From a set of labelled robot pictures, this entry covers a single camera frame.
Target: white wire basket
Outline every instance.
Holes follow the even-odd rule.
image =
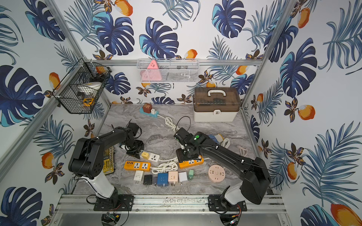
[[[147,69],[156,60],[159,69]],[[198,59],[138,59],[137,69],[142,83],[198,82]]]

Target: round pink socket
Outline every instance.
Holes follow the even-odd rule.
[[[212,165],[209,168],[209,178],[212,182],[221,182],[225,179],[225,170],[219,165]]]

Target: leaf wallpaper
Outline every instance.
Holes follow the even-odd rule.
[[[248,21],[257,48],[269,44],[277,3]],[[361,83],[361,11],[359,0],[298,0],[248,89],[244,112],[294,226],[362,225],[361,117],[351,99]]]
[[[65,0],[58,7],[89,59],[232,60],[262,59],[264,47],[269,42],[268,34],[273,31],[285,3],[286,0],[261,0],[258,3],[149,0],[142,4],[132,0]],[[298,32],[297,27],[288,26],[287,29],[275,54],[282,50],[286,54],[285,43],[290,44],[289,37],[295,37]],[[57,50],[63,63],[71,65],[71,53],[60,47]],[[159,103],[154,100],[161,97],[168,97],[175,104],[192,104],[189,102],[192,98],[188,101],[177,99],[182,99],[182,94],[185,97],[193,95],[197,87],[234,87],[243,99],[257,67],[251,64],[200,67],[200,80],[188,84],[142,84],[134,67],[111,66],[111,69],[112,77],[105,92],[114,104]]]
[[[99,7],[90,7],[92,12],[100,13]],[[84,16],[70,15],[70,18]],[[112,26],[110,22],[105,26],[101,24],[99,29],[108,32],[106,35],[127,30],[128,23],[119,21]],[[92,31],[86,28],[82,27],[81,31],[85,34]],[[85,39],[92,41],[92,37],[90,33]],[[95,45],[99,51],[108,40],[98,42]],[[44,1],[0,3],[0,157],[38,117],[50,100],[51,91],[59,88],[60,81],[77,61],[67,37]],[[50,224],[61,194],[70,193],[75,184],[68,163],[76,141],[86,137],[86,132],[88,137],[98,133],[107,111],[108,105],[102,99],[93,113],[87,115],[71,115],[63,107],[56,107],[1,181],[0,225]]]

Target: pink triangular socket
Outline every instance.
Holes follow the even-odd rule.
[[[151,63],[148,65],[147,69],[159,69],[156,60],[152,60]],[[142,82],[162,80],[162,76],[159,70],[155,71],[144,70],[143,72],[141,72],[141,76],[142,76]]]

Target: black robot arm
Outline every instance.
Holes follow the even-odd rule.
[[[103,170],[104,151],[118,143],[126,145],[128,155],[140,158],[139,152],[144,144],[134,139],[138,129],[135,123],[129,123],[126,128],[116,127],[112,132],[99,137],[79,139],[70,159],[69,171],[77,176],[94,179]]]
[[[269,172],[262,159],[257,157],[252,160],[240,156],[217,144],[202,132],[192,135],[181,128],[174,137],[185,147],[177,150],[179,161],[197,159],[199,155],[216,160],[243,180],[240,190],[246,199],[255,204],[261,203],[271,182]]]

